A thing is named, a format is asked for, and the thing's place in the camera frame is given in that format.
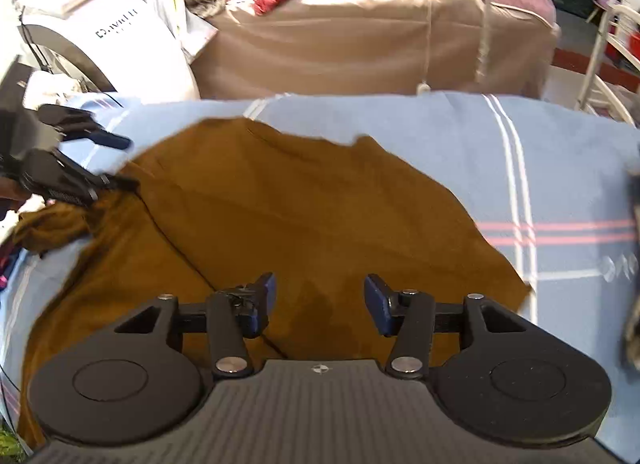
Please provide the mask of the brown knit sweater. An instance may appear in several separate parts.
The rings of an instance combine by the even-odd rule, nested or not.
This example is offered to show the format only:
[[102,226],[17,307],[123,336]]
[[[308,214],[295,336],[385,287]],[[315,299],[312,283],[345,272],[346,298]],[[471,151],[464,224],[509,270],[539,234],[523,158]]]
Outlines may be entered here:
[[238,117],[204,120],[128,162],[134,192],[49,205],[13,239],[34,253],[88,244],[30,330],[22,379],[162,293],[187,303],[277,279],[262,363],[384,360],[390,342],[363,302],[370,273],[441,302],[471,293],[518,308],[528,288],[458,199],[369,137],[349,146]]

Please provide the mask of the red dark clothing bundle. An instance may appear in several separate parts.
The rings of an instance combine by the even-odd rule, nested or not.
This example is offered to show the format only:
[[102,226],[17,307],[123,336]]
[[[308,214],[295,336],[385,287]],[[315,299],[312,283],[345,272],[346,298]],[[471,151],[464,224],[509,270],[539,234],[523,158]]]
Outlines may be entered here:
[[10,240],[6,240],[0,247],[0,291],[4,291],[20,257],[21,248]]

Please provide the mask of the white appliance machine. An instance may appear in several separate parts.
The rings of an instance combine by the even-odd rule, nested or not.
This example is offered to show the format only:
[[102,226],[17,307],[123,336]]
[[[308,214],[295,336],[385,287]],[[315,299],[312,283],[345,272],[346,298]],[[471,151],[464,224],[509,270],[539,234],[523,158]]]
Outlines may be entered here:
[[200,97],[184,46],[181,0],[1,0],[13,54],[89,91],[142,102]]

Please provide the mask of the light blue striped blanket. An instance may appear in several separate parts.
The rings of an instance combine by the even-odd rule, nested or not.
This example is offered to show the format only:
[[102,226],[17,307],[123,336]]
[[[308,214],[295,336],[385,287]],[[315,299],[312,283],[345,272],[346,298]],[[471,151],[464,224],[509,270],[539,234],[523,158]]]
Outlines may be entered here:
[[114,328],[162,293],[22,379],[30,330],[88,244],[24,249],[14,283],[28,313],[10,328],[12,421],[34,463],[623,463],[639,456],[639,377],[623,324],[639,282],[632,171],[639,133],[604,117],[511,96],[280,96],[137,106],[111,117],[134,141],[121,157],[73,146],[122,174],[204,120],[242,117],[349,146],[369,137],[447,188],[528,292],[526,331],[462,350],[434,337],[431,373],[390,376],[384,360],[294,359],[215,376],[207,336],[182,351]]

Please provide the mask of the beige covered mattress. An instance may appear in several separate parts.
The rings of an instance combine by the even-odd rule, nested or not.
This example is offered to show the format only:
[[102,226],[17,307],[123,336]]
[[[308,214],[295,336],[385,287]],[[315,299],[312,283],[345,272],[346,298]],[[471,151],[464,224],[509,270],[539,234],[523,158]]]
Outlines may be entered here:
[[551,0],[230,0],[192,62],[207,99],[541,95],[560,37]]

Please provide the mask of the white metal rack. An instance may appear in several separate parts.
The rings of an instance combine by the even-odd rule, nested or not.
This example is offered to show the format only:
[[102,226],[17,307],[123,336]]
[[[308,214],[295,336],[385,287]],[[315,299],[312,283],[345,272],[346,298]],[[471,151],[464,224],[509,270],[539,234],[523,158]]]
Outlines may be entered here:
[[614,90],[612,82],[600,76],[606,47],[611,46],[639,71],[639,56],[631,50],[631,39],[639,32],[639,0],[605,0],[596,42],[589,58],[587,71],[578,93],[575,109],[598,115],[605,111],[615,121],[637,128],[639,117],[631,113]]

